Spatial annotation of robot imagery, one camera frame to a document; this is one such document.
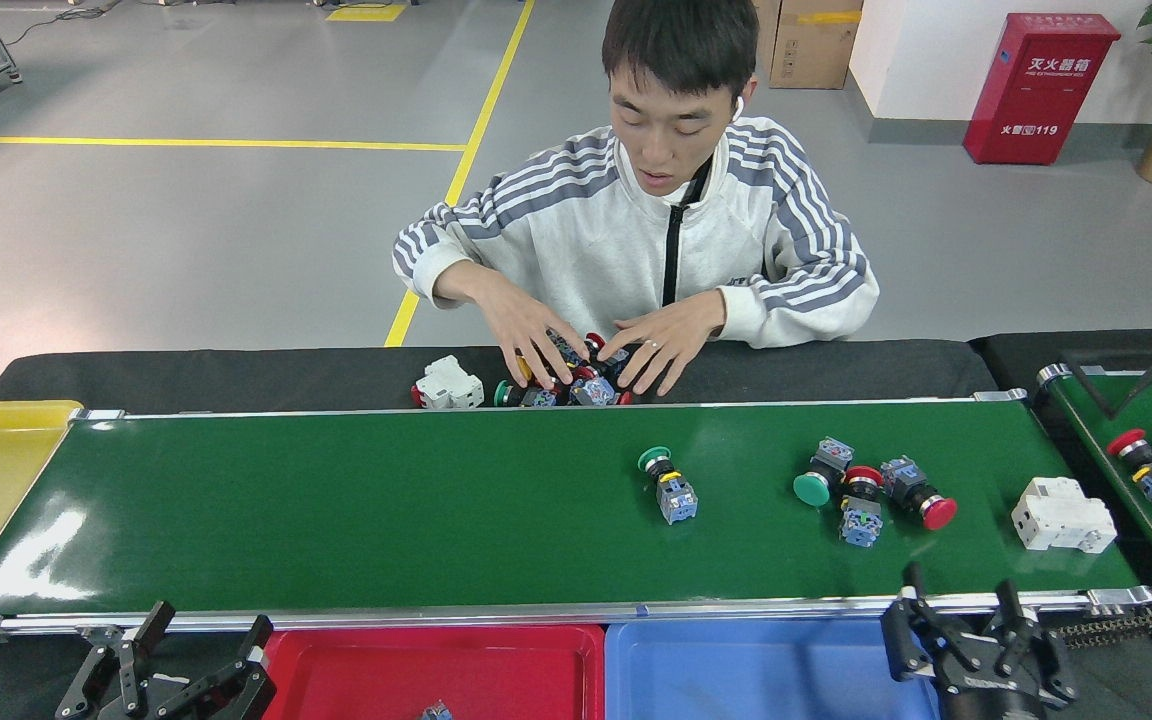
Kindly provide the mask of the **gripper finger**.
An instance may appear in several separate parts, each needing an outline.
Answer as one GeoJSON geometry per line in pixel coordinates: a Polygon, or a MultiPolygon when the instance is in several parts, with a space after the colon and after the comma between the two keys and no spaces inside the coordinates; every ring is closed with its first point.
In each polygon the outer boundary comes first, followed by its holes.
{"type": "Polygon", "coordinates": [[[92,647],[56,707],[58,719],[142,719],[147,717],[147,657],[177,614],[172,602],[156,602],[132,632],[108,632],[92,647]]]}
{"type": "Polygon", "coordinates": [[[262,719],[276,694],[264,653],[271,634],[270,616],[257,615],[236,660],[175,689],[166,676],[156,679],[166,692],[156,702],[157,719],[262,719]]]}

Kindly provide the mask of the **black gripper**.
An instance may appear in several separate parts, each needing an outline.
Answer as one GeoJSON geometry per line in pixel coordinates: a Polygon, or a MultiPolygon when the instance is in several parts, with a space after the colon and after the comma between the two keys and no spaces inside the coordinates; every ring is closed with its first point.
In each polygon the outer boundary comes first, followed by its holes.
{"type": "Polygon", "coordinates": [[[892,679],[941,683],[942,719],[1044,719],[1044,706],[1078,702],[1079,689],[1064,669],[1064,639],[1043,628],[1011,579],[996,585],[996,600],[986,630],[995,655],[986,662],[988,674],[970,674],[982,670],[982,643],[969,637],[965,620],[929,606],[922,564],[905,564],[901,591],[881,616],[892,679]]]}

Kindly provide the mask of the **person's left hand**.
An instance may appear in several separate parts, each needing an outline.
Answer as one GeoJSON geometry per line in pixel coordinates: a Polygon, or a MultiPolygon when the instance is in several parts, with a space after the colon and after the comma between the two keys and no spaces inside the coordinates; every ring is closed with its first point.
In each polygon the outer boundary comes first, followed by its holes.
{"type": "Polygon", "coordinates": [[[620,332],[605,343],[599,359],[635,344],[636,350],[620,373],[621,386],[636,395],[654,389],[657,395],[666,396],[708,338],[721,333],[726,316],[722,291],[696,293],[653,313],[616,323],[620,332]]]}

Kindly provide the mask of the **person's right hand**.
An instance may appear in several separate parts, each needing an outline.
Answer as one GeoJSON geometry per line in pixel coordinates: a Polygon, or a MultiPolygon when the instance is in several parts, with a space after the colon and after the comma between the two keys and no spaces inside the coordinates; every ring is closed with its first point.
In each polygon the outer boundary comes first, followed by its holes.
{"type": "Polygon", "coordinates": [[[544,389],[552,389],[556,382],[571,382],[573,369],[550,333],[556,333],[579,357],[586,357],[588,348],[579,332],[494,270],[479,268],[476,274],[465,286],[467,300],[482,310],[513,381],[526,382],[524,369],[529,369],[544,389]]]}

